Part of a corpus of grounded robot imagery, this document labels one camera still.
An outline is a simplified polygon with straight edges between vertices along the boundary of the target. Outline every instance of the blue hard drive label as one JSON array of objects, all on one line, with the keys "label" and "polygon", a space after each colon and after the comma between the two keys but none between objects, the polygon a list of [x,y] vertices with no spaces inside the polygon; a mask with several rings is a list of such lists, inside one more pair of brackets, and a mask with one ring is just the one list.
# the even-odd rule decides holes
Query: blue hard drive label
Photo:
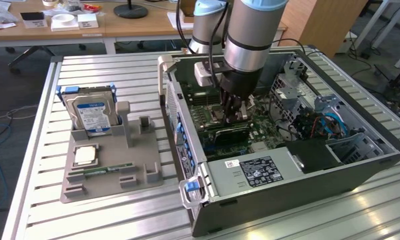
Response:
[{"label": "blue hard drive label", "polygon": [[242,161],[241,167],[251,187],[259,187],[283,180],[271,156]]},{"label": "blue hard drive label", "polygon": [[111,129],[108,115],[104,114],[107,106],[103,102],[78,105],[84,129],[95,135],[103,135]]}]

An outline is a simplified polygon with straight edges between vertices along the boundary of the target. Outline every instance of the blue latch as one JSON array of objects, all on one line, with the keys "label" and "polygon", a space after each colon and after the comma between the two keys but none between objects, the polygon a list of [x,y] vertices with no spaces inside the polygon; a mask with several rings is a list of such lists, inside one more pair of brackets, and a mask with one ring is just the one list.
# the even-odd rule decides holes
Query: blue latch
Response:
[{"label": "blue latch", "polygon": [[66,87],[66,93],[67,94],[76,94],[79,92],[80,87],[78,86],[68,86]]},{"label": "blue latch", "polygon": [[178,126],[176,126],[176,131],[180,133],[182,132],[182,127],[183,127],[183,123],[179,122],[178,123]]},{"label": "blue latch", "polygon": [[186,183],[186,191],[192,192],[200,189],[200,185],[198,181],[191,181]]},{"label": "blue latch", "polygon": [[116,96],[118,88],[116,88],[116,85],[114,82],[111,83],[110,87],[111,87],[114,102],[116,103],[118,102],[118,96]]},{"label": "blue latch", "polygon": [[55,93],[56,93],[56,95],[58,95],[58,97],[59,97],[59,100],[62,101],[62,104],[64,104],[64,106],[66,106],[64,99],[63,99],[62,89],[63,89],[62,86],[56,86]]}]

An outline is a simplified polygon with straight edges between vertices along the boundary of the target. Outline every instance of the aluminum workbench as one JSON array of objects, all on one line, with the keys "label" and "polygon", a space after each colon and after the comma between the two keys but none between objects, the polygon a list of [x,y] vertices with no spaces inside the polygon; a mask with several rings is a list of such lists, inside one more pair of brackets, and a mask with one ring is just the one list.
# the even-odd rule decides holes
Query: aluminum workbench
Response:
[{"label": "aluminum workbench", "polygon": [[[68,56],[52,62],[46,79],[3,239],[192,239],[158,94],[158,57],[176,52]],[[400,119],[319,53],[319,67],[400,139]],[[323,94],[329,87],[309,81]],[[131,102],[130,119],[155,122],[164,185],[91,200],[60,202],[72,122],[55,95],[58,85],[115,83]],[[400,162],[354,191],[196,239],[400,240]]]}]

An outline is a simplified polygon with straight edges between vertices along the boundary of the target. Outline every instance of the white box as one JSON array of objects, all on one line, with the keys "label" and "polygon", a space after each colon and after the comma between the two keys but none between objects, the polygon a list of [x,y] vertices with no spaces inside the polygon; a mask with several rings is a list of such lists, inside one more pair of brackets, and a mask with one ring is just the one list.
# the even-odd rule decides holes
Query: white box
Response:
[{"label": "white box", "polygon": [[52,20],[51,24],[51,30],[52,32],[59,32],[59,31],[71,31],[71,30],[79,30],[79,24],[78,21],[74,20],[72,23],[68,23],[63,25],[60,22],[56,22]]},{"label": "white box", "polygon": [[82,29],[92,29],[100,27],[95,13],[78,15],[78,22],[79,22],[79,27]]},{"label": "white box", "polygon": [[27,29],[46,28],[48,26],[46,14],[43,12],[22,12],[20,16]]},{"label": "white box", "polygon": [[347,53],[349,49],[353,47],[353,45],[354,45],[353,43],[357,41],[357,39],[358,39],[358,35],[354,34],[353,32],[349,32],[337,53],[338,54]]}]

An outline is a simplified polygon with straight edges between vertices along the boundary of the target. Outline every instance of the hard drive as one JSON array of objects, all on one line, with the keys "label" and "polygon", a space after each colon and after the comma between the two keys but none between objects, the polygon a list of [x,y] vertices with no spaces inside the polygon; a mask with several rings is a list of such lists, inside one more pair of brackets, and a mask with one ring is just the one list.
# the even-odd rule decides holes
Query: hard drive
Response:
[{"label": "hard drive", "polygon": [[86,130],[90,137],[110,133],[111,126],[120,124],[116,112],[116,87],[66,87],[56,89],[58,96],[67,108],[74,130]]}]

